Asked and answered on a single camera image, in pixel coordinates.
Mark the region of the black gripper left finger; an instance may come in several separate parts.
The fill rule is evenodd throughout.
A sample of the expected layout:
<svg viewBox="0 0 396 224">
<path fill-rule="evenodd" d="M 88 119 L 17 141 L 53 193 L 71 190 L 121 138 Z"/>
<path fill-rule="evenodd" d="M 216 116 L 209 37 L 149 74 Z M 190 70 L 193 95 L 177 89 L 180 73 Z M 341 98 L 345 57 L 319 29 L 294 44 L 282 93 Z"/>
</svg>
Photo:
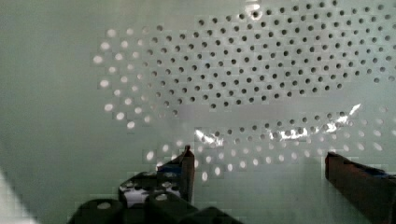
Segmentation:
<svg viewBox="0 0 396 224">
<path fill-rule="evenodd" d="M 85 202 L 66 224 L 243 224 L 217 207 L 191 204 L 194 172 L 194 154 L 186 145 L 156 171 L 122 182 L 116 200 Z"/>
</svg>

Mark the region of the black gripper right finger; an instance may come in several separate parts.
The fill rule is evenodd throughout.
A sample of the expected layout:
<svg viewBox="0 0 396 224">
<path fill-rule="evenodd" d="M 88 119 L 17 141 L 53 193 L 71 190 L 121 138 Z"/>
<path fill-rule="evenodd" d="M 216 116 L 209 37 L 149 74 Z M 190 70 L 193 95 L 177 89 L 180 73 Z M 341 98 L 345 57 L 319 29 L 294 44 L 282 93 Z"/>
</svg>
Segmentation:
<svg viewBox="0 0 396 224">
<path fill-rule="evenodd" d="M 325 177 L 372 224 L 395 224 L 395 175 L 329 152 Z"/>
</svg>

